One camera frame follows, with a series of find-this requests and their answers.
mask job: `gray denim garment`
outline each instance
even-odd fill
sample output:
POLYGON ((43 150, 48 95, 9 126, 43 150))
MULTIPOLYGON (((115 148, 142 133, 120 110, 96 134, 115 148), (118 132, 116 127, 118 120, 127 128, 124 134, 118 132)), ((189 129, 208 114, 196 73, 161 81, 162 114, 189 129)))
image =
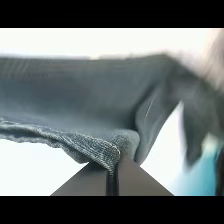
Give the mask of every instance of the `gray denim garment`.
POLYGON ((0 58, 0 138, 62 148, 113 173, 141 164, 165 120, 161 88, 191 75, 166 55, 116 60, 0 58))

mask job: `denim fabric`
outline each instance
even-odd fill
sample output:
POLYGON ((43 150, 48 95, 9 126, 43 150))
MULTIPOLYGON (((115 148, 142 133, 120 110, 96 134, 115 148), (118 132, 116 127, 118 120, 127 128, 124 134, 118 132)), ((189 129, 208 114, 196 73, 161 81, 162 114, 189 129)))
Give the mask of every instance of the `denim fabric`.
POLYGON ((0 138, 60 147, 110 173, 123 153, 141 164, 179 102, 161 88, 178 75, 194 77, 166 55, 0 58, 0 138))

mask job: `blurry beige object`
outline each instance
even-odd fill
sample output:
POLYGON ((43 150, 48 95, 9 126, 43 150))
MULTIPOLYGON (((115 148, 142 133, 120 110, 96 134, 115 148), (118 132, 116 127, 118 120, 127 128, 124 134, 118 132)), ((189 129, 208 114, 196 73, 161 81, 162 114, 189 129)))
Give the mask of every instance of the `blurry beige object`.
POLYGON ((217 44, 222 33, 220 28, 2 28, 0 54, 94 60, 164 52, 218 86, 224 84, 217 59, 224 50, 217 44))

